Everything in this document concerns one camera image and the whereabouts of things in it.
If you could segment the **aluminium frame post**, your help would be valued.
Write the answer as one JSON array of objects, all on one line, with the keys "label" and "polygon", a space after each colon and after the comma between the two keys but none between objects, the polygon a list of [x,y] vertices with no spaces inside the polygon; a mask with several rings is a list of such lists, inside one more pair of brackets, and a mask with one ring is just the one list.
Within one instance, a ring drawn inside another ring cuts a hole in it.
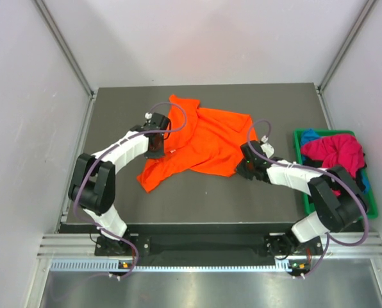
[{"label": "aluminium frame post", "polygon": [[71,70],[73,71],[73,73],[77,77],[79,84],[83,88],[86,95],[90,99],[92,99],[94,97],[95,92],[94,92],[93,88],[90,86],[85,74],[83,73],[80,65],[78,64],[76,57],[74,56],[71,48],[69,47],[66,39],[64,38],[60,28],[57,25],[57,22],[55,21],[53,15],[51,14],[48,6],[45,3],[45,1],[43,1],[43,0],[32,0],[32,3],[34,4],[35,8],[37,9],[37,12],[40,14],[44,23],[48,27],[51,35],[54,38],[54,41],[56,42],[56,44],[60,48],[60,51],[62,52],[63,56],[65,57]]},{"label": "aluminium frame post", "polygon": [[349,31],[347,32],[338,51],[336,52],[336,55],[334,59],[332,60],[332,62],[330,63],[326,73],[324,74],[322,81],[316,87],[318,94],[322,95],[324,91],[326,90],[326,88],[328,87],[332,77],[334,76],[340,64],[342,63],[343,59],[345,58],[346,54],[350,50],[354,40],[360,33],[361,29],[363,28],[363,25],[369,18],[369,15],[373,11],[377,2],[378,2],[377,0],[364,1],[361,10],[358,12],[355,20],[351,24]]}]

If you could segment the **blue t shirt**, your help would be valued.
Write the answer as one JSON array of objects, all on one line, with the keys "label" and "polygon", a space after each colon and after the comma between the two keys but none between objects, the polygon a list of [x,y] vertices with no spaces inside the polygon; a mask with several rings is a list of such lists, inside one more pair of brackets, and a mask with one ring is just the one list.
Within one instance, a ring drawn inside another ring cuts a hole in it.
[{"label": "blue t shirt", "polygon": [[315,141],[320,138],[320,135],[314,129],[304,130],[300,138],[300,147],[303,147],[309,142]]}]

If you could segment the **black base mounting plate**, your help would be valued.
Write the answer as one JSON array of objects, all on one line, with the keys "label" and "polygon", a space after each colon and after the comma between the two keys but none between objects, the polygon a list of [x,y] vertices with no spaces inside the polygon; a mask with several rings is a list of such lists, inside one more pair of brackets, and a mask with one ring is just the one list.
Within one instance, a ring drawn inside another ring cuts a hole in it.
[{"label": "black base mounting plate", "polygon": [[163,252],[253,252],[259,256],[321,255],[319,238],[298,247],[283,235],[261,234],[174,234],[130,235],[141,255],[158,255]]}]

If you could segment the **left aluminium frame post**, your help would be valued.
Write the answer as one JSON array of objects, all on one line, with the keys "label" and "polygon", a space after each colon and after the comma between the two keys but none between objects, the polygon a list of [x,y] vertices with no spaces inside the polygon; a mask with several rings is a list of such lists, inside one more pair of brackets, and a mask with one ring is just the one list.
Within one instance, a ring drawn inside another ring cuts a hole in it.
[{"label": "left aluminium frame post", "polygon": [[56,42],[56,44],[60,48],[60,51],[62,52],[63,56],[65,57],[71,70],[73,71],[73,73],[77,77],[79,84],[83,88],[86,95],[90,99],[92,99],[94,97],[95,92],[94,92],[93,88],[90,86],[85,74],[83,73],[80,65],[78,64],[76,57],[74,56],[71,48],[69,47],[66,39],[64,38],[60,28],[57,25],[57,22],[55,21],[53,15],[51,14],[48,6],[45,3],[45,1],[43,1],[43,0],[32,0],[32,3],[34,4],[35,8],[37,9],[37,12],[40,14],[44,23],[48,27],[51,35],[54,38],[54,41]]}]

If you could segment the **black t shirt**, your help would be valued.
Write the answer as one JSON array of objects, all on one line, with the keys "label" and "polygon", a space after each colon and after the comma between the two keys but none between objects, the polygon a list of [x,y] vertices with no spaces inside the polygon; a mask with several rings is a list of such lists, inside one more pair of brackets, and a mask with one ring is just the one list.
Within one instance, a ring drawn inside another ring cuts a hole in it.
[{"label": "black t shirt", "polygon": [[[322,161],[321,160],[312,160],[310,158],[307,158],[305,156],[302,156],[303,158],[303,165],[304,166],[310,166],[310,167],[316,167],[320,168],[322,167]],[[370,183],[367,178],[367,175],[365,174],[364,168],[361,168],[357,170],[356,172],[356,178],[354,179],[357,186],[360,188],[363,194],[367,194],[370,190]]]}]

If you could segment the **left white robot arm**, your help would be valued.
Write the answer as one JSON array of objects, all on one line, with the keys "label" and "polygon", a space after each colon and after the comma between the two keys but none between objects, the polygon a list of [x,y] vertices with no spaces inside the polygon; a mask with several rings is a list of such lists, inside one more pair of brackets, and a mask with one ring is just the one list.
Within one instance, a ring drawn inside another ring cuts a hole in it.
[{"label": "left white robot arm", "polygon": [[93,219],[101,235],[109,238],[109,247],[125,254],[131,247],[127,224],[115,208],[116,175],[132,160],[162,158],[165,134],[171,129],[168,117],[152,113],[143,125],[132,127],[122,138],[102,151],[81,154],[74,167],[68,197]]}]

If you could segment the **right aluminium frame post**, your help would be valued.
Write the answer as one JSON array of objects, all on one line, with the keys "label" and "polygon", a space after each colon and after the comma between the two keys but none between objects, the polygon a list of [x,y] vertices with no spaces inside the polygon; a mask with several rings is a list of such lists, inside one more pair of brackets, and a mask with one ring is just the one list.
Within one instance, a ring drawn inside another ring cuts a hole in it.
[{"label": "right aluminium frame post", "polygon": [[332,77],[334,76],[340,64],[342,63],[343,59],[345,58],[346,54],[350,50],[354,40],[360,33],[361,29],[363,28],[363,25],[369,18],[369,15],[373,11],[377,2],[378,2],[377,0],[364,1],[361,10],[358,12],[355,20],[351,24],[349,31],[347,32],[338,51],[336,52],[336,55],[334,59],[332,60],[332,62],[330,63],[326,73],[324,74],[322,81],[316,87],[318,94],[322,95],[324,91],[326,90],[326,88],[328,87]]}]

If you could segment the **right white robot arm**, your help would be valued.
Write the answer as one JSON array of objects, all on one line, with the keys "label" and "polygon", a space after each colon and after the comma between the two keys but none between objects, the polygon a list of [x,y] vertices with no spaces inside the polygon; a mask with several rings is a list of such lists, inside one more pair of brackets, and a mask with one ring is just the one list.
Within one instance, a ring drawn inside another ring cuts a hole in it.
[{"label": "right white robot arm", "polygon": [[323,169],[271,159],[269,155],[273,152],[266,150],[267,146],[258,141],[241,145],[243,158],[236,172],[248,180],[284,186],[311,197],[315,211],[294,223],[284,234],[289,252],[301,253],[309,241],[324,234],[331,239],[331,233],[342,232],[359,219],[364,227],[362,238],[354,243],[336,242],[343,246],[365,242],[369,234],[370,204],[344,167]]}]

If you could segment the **magenta t shirt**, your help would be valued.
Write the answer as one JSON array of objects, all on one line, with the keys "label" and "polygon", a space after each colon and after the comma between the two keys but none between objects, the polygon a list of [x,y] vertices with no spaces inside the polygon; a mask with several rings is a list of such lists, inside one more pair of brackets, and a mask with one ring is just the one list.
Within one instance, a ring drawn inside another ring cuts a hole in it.
[{"label": "magenta t shirt", "polygon": [[319,139],[300,147],[301,155],[312,160],[321,160],[322,167],[329,169],[341,165],[356,178],[357,170],[366,168],[365,154],[356,137],[340,133]]}]

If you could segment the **orange t shirt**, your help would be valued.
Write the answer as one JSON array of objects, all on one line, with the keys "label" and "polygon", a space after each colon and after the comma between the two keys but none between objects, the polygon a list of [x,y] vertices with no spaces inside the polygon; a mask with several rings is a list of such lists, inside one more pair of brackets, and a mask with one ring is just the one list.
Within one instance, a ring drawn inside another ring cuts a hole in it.
[{"label": "orange t shirt", "polygon": [[231,177],[243,159],[240,149],[248,139],[256,140],[248,131],[253,119],[248,114],[205,108],[198,99],[171,95],[169,101],[180,106],[170,108],[168,118],[174,132],[164,142],[165,156],[150,159],[137,180],[146,192],[157,188],[168,177],[186,170],[207,175]]}]

